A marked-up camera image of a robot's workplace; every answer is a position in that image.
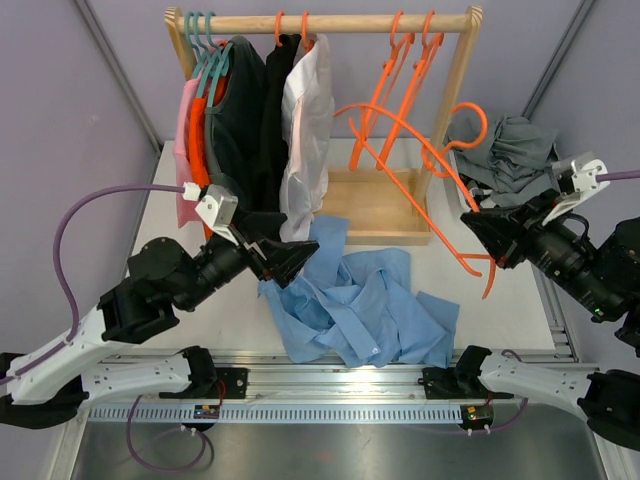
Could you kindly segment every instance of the pink shirt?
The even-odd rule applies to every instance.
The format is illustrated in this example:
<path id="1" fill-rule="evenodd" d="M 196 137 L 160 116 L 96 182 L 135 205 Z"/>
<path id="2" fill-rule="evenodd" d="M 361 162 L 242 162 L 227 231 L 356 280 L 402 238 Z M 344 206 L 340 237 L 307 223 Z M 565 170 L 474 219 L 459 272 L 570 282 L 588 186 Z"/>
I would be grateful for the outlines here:
<path id="1" fill-rule="evenodd" d="M 176 140 L 173 144 L 173 157 L 176 161 L 176 185 L 182 186 L 184 182 L 193 182 L 191 167 L 188 158 L 189 145 L 189 119 L 191 118 L 191 104 L 196 96 L 198 78 L 188 80 L 182 91 L 182 101 L 180 102 L 180 110 L 178 111 L 178 126 L 176 130 Z M 200 218 L 196 214 L 195 206 L 198 202 L 189 202 L 176 195 L 176 206 L 178 210 L 178 228 L 184 226 L 187 222 L 199 222 Z"/>

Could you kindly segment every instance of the white mounting bracket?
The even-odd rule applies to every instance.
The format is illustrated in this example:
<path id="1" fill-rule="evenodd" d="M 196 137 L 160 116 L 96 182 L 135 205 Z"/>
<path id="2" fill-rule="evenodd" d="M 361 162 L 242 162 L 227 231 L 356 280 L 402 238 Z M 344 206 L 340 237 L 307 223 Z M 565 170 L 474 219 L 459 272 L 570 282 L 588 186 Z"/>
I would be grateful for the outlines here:
<path id="1" fill-rule="evenodd" d="M 544 227 L 547 223 L 573 210 L 575 207 L 593 197 L 608 187 L 611 182 L 598 182 L 597 175 L 607 173 L 607 167 L 599 159 L 585 161 L 585 155 L 571 160 L 571 181 L 574 191 L 566 196 L 551 210 L 549 215 L 542 221 Z"/>
<path id="2" fill-rule="evenodd" d="M 229 229 L 233 215 L 238 207 L 238 197 L 232 195 L 229 190 L 220 185 L 209 185 L 206 187 L 206 194 L 200 199 L 200 187 L 188 183 L 185 183 L 184 186 L 185 193 L 183 197 L 185 200 L 199 200 L 196 205 L 196 213 L 204 224 L 216 235 L 220 235 L 225 240 L 238 245 L 238 240 Z"/>

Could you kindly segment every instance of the wooden clothing rack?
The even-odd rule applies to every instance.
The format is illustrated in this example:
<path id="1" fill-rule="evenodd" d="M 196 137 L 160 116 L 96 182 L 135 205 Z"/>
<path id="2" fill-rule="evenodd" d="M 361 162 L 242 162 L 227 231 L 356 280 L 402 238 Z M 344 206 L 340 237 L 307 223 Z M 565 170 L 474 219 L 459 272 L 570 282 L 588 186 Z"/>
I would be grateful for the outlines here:
<path id="1" fill-rule="evenodd" d="M 420 33 L 426 15 L 402 15 L 398 33 Z M 276 16 L 218 17 L 210 19 L 211 34 L 256 34 L 275 32 Z M 307 33 L 390 33 L 394 15 L 309 15 Z M 301 33 L 302 16 L 284 15 L 280 18 L 280 33 Z M 185 78 L 191 78 L 196 66 L 195 54 L 184 36 L 185 19 L 178 7 L 168 8 L 165 24 L 175 48 Z M 471 60 L 476 38 L 482 25 L 482 8 L 470 6 L 459 15 L 436 14 L 429 24 L 431 33 L 457 33 L 458 42 L 445 90 L 440 100 L 430 141 L 441 150 L 444 136 L 456 105 L 462 82 Z M 204 35 L 205 18 L 200 17 L 189 29 Z M 413 197 L 427 208 L 427 190 L 431 172 L 424 166 L 420 170 L 395 170 L 395 175 L 413 192 Z M 351 220 L 347 243 L 360 245 L 425 245 L 431 232 L 416 214 L 407 198 L 391 182 L 387 174 L 375 168 L 348 168 L 329 170 L 329 190 L 324 197 L 321 213 Z"/>

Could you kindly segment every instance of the teal hanger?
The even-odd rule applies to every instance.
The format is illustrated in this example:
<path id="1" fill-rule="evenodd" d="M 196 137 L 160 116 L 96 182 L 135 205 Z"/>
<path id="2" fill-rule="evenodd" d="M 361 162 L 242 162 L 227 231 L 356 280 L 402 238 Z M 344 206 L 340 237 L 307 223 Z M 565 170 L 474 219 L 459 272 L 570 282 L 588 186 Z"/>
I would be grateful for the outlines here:
<path id="1" fill-rule="evenodd" d="M 211 45 L 213 48 L 215 48 L 215 53 L 210 56 L 209 62 L 204 67 L 204 70 L 202 71 L 202 77 L 200 78 L 200 83 L 198 84 L 198 89 L 196 90 L 196 98 L 204 97 L 204 91 L 207 88 L 207 83 L 209 81 L 211 73 L 218 71 L 217 69 L 214 70 L 214 67 L 217 67 L 218 65 L 220 65 L 220 74 L 221 75 L 227 75 L 227 73 L 229 72 L 228 54 L 224 55 L 223 54 L 224 53 L 223 49 L 218 44 L 216 44 L 216 42 L 213 41 L 213 38 L 211 38 L 211 27 L 210 27 L 211 22 L 210 22 L 210 20 L 211 20 L 211 17 L 214 16 L 214 15 L 215 15 L 215 13 L 209 12 L 205 16 L 205 25 L 206 25 L 205 26 L 205 32 L 206 32 L 207 42 L 209 42 L 209 45 Z M 216 79 L 216 82 L 215 82 L 215 84 L 213 86 L 214 89 L 215 89 L 217 84 L 218 84 L 218 80 Z"/>
<path id="2" fill-rule="evenodd" d="M 216 42 L 213 41 L 213 38 L 211 38 L 211 17 L 215 17 L 216 14 L 213 12 L 209 12 L 207 13 L 207 15 L 205 16 L 205 25 L 204 25 L 204 31 L 205 31 L 205 36 L 207 37 L 207 42 L 209 42 L 209 45 L 212 46 L 213 48 L 216 49 L 216 53 L 218 54 L 218 60 L 220 60 L 222 58 L 222 48 L 220 48 L 220 45 L 218 45 Z M 227 73 L 229 73 L 229 60 L 225 60 L 223 66 L 222 66 L 222 75 L 226 75 Z"/>
<path id="3" fill-rule="evenodd" d="M 213 107 L 213 100 L 216 97 L 216 87 L 218 86 L 218 80 L 220 80 L 220 75 L 224 69 L 229 71 L 229 53 L 233 48 L 233 43 L 229 42 L 224 47 L 224 51 L 222 52 L 222 58 L 218 62 L 216 66 L 216 71 L 213 73 L 213 77 L 211 78 L 211 87 L 209 87 L 209 97 L 207 98 L 207 108 Z"/>
<path id="4" fill-rule="evenodd" d="M 187 41 L 189 42 L 189 45 L 191 45 L 191 48 L 194 48 L 196 50 L 196 60 L 198 61 L 195 68 L 193 69 L 193 73 L 191 74 L 192 79 L 197 78 L 198 74 L 202 70 L 202 67 L 211 62 L 209 49 L 204 43 L 202 43 L 202 41 L 200 40 L 200 35 L 198 35 L 198 18 L 203 16 L 204 14 L 202 12 L 187 12 L 184 20 L 184 34 L 186 35 Z M 191 34 L 188 27 L 191 18 L 193 18 L 194 37 L 196 40 L 196 44 L 198 45 L 197 47 L 191 42 Z"/>
<path id="5" fill-rule="evenodd" d="M 187 43 L 189 44 L 189 46 L 191 47 L 192 50 L 195 50 L 195 55 L 196 55 L 196 67 L 193 69 L 193 73 L 191 74 L 191 78 L 196 78 L 198 76 L 198 73 L 200 72 L 200 69 L 202 68 L 202 55 L 200 54 L 200 49 L 193 44 L 193 42 L 191 41 L 191 32 L 189 31 L 189 26 L 191 24 L 191 19 L 193 18 L 194 13 L 193 12 L 187 12 L 184 16 L 184 38 L 187 41 Z"/>

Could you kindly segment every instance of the hanging clothes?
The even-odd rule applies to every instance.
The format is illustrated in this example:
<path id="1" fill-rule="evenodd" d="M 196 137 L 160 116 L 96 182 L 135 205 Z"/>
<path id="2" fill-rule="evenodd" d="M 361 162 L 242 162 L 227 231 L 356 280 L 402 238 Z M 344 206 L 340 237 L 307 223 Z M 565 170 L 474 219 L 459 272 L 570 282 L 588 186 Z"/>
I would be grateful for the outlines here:
<path id="1" fill-rule="evenodd" d="M 228 76 L 220 77 L 216 86 L 214 105 L 217 105 L 224 97 L 227 89 Z M 191 106 L 191 122 L 189 123 L 189 163 L 193 181 L 201 187 L 211 184 L 209 171 L 207 169 L 207 158 L 205 151 L 205 119 L 204 113 L 207 107 L 207 96 L 196 97 Z"/>
<path id="2" fill-rule="evenodd" d="M 252 169 L 256 210 L 280 211 L 280 184 L 289 159 L 282 137 L 282 96 L 300 44 L 300 35 L 280 35 L 281 46 L 267 56 L 266 97 L 260 131 L 260 154 Z"/>
<path id="3" fill-rule="evenodd" d="M 212 183 L 229 188 L 240 206 L 254 210 L 251 170 L 260 151 L 265 65 L 246 38 L 229 42 L 232 68 L 226 92 L 205 110 L 207 170 Z"/>
<path id="4" fill-rule="evenodd" d="M 322 207 L 329 177 L 326 165 L 335 103 L 331 89 L 331 55 L 324 35 L 310 36 L 309 53 L 302 42 L 297 63 L 287 77 L 282 98 L 282 130 L 289 161 L 280 185 L 280 211 L 287 221 L 282 241 L 307 240 L 313 212 Z"/>
<path id="5" fill-rule="evenodd" d="M 178 110 L 178 122 L 176 138 L 173 143 L 173 158 L 176 162 L 176 185 L 182 186 L 185 182 L 193 182 L 191 166 L 188 158 L 188 138 L 191 118 L 191 105 L 198 89 L 200 76 L 188 80 L 182 91 L 180 109 Z M 178 212 L 178 228 L 182 228 L 187 222 L 200 221 L 196 214 L 197 202 L 189 202 L 176 195 L 176 208 Z"/>

